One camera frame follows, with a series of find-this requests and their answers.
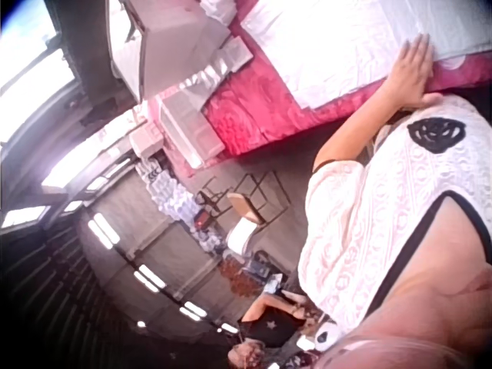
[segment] stacked items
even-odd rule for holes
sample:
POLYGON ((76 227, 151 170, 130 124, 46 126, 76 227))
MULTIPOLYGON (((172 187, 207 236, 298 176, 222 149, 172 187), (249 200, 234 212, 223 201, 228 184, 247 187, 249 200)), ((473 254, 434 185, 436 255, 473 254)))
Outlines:
POLYGON ((140 161, 135 169, 141 179, 147 184, 147 191, 152 201, 161 213, 170 216, 175 221, 183 221, 191 236, 206 252, 220 249, 221 237, 213 229, 199 231, 194 228, 194 217, 201 207, 194 201, 194 196, 167 170, 162 170, 157 160, 150 158, 140 161))
POLYGON ((235 0, 201 0, 200 6, 209 17, 226 26, 231 24, 238 12, 235 0))

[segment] fingers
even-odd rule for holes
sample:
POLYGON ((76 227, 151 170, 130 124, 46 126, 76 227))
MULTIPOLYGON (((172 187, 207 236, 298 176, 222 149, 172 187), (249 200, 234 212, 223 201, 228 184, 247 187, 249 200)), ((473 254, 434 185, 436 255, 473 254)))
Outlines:
POLYGON ((417 53, 414 57, 414 64, 418 67, 422 66, 425 58, 427 57, 427 53, 429 50, 429 44, 431 43, 431 37, 429 34, 422 36, 421 42, 417 47, 417 53))
POLYGON ((407 56, 405 57, 405 60, 409 63, 413 63, 415 59, 415 55, 417 54, 418 46, 421 44, 422 38, 424 36, 422 34, 419 34, 416 39, 412 42, 412 45, 410 46, 410 50, 408 50, 407 56))
POLYGON ((443 95, 438 92, 425 94, 422 96, 421 105, 418 108, 429 108, 430 106, 439 104, 442 100, 443 95))
POLYGON ((431 43, 431 37, 429 34, 422 35, 419 34, 417 38, 412 42, 410 50, 408 50, 405 60, 412 65, 416 65, 420 67, 428 56, 432 56, 429 54, 429 46, 431 43))
POLYGON ((401 46, 400 54, 398 55, 398 60, 403 60, 407 56, 408 51, 410 50, 410 42, 405 40, 403 46, 401 46))
POLYGON ((432 66, 434 64, 434 46, 429 45, 422 62, 422 73, 427 77, 433 77, 432 66))

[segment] metal frame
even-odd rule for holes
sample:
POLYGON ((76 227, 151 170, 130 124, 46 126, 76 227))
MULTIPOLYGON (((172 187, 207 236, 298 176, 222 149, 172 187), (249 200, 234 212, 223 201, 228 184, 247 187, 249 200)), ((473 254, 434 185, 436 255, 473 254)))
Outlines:
POLYGON ((285 188, 284 186, 282 185, 280 179, 278 178, 278 175, 277 175, 277 172, 276 171, 267 171, 265 172, 261 177, 260 179, 256 179, 256 177, 252 174, 252 173, 247 173, 243 176, 243 178, 239 181, 238 185, 234 188, 233 192, 238 192, 238 193, 242 193, 239 191, 239 188, 243 185, 243 183, 246 181, 246 179, 250 178, 253 183, 254 183, 254 187, 253 187, 253 190, 249 193, 249 194, 244 194, 245 196, 247 196, 248 198, 250 198, 256 191, 259 191, 260 194, 261 194, 261 197, 264 199, 264 203, 262 206, 260 207, 256 207, 254 206, 254 208, 258 211, 258 213, 260 212, 260 210, 262 208, 265 207, 265 205, 267 204, 270 204, 270 201, 268 200, 268 197, 267 195, 263 192, 263 190, 261 189, 261 184, 263 183, 263 181, 265 180, 265 178, 269 175, 269 174, 272 174, 275 178, 275 181, 277 182, 278 184, 278 187, 281 189, 282 193, 284 194, 285 196, 285 199, 287 200, 287 205, 284 206, 280 212, 275 215, 272 219, 270 220, 267 220, 265 219, 265 223, 263 224, 260 224, 260 226, 254 231, 253 235, 255 234, 258 234, 260 233, 261 231, 263 231, 266 227, 268 227, 270 224, 272 224, 274 221, 276 221, 277 219, 279 219, 280 216, 283 215, 283 213, 285 213, 289 207, 291 206, 291 199, 289 198, 289 195, 287 194, 287 192, 285 191, 285 188))

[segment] skylight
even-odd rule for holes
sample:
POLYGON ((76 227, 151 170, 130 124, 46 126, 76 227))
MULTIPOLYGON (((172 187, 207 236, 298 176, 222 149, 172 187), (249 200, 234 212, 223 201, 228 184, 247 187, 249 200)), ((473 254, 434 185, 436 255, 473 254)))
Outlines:
POLYGON ((35 208, 10 210, 5 216, 2 228, 27 223, 28 221, 37 221, 45 209, 45 206, 36 206, 35 208))
POLYGON ((64 212, 75 211, 78 207, 82 205, 82 201, 72 201, 68 206, 64 209, 64 212))

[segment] floor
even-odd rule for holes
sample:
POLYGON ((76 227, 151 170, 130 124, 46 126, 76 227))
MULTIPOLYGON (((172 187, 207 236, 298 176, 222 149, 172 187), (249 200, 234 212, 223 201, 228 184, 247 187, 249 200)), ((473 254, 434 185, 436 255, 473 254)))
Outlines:
MULTIPOLYGON (((264 173, 275 171, 291 203, 288 204, 274 176, 271 173, 268 174, 261 188, 269 203, 261 209, 261 215, 268 221, 285 206, 288 206, 288 209, 265 230, 251 239, 251 247, 254 251, 265 250, 283 270, 292 271, 296 268, 307 235, 304 199, 314 156, 339 125, 335 123, 314 128, 275 145, 269 145, 240 158, 220 163, 197 173, 192 178, 181 180, 191 192, 196 193, 205 182, 215 177, 208 187, 213 192, 220 192, 234 188, 247 173, 260 178, 264 173)), ((248 193, 253 186, 253 182, 248 179, 238 191, 248 193)), ((258 191, 251 197, 251 201, 258 207, 264 203, 258 191)), ((220 209, 228 206, 230 203, 227 198, 219 203, 220 209)), ((234 209, 227 211, 218 219, 224 234, 227 234, 238 221, 239 215, 234 209)))

